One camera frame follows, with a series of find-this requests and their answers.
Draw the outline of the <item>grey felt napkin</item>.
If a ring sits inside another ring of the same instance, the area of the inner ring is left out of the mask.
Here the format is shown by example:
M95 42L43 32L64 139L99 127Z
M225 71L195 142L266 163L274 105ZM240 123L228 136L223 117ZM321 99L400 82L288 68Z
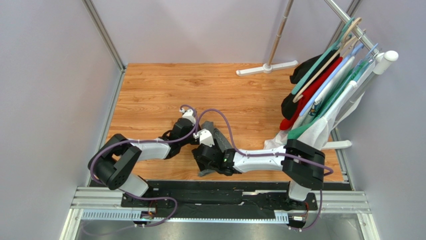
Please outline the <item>grey felt napkin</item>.
M228 149L233 149L233 145L228 141L228 139L225 137L225 135L214 126L214 123L212 121L205 121L203 124L201 124L201 130L206 129L209 130L214 138L215 145L213 147L217 147L220 149L222 153L224 153ZM229 169L207 169L204 165L199 165L199 177L204 177L208 174L211 174L213 172L219 173L221 175L231 176L232 170Z

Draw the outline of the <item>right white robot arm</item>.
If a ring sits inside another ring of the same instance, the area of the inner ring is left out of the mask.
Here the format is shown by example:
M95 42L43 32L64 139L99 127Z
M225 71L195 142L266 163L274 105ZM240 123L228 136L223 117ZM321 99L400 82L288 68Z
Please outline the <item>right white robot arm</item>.
M303 202L311 190L324 187L324 177L332 172L325 166L325 154L297 139L285 145L262 150L220 150L217 146L200 144L192 150L201 170L213 170L232 176L252 171L280 171L290 177L287 197Z

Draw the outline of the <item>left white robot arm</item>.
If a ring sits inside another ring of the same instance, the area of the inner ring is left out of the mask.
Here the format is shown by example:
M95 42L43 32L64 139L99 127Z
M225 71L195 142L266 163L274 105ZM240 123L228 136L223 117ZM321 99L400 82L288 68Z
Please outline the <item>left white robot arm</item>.
M87 168L94 181L110 190L121 190L136 201L158 201L153 187L133 174L136 163L167 160L175 157L186 145L196 145L193 134L200 127L197 121L179 118L173 128L152 140L136 140L117 133L90 159Z

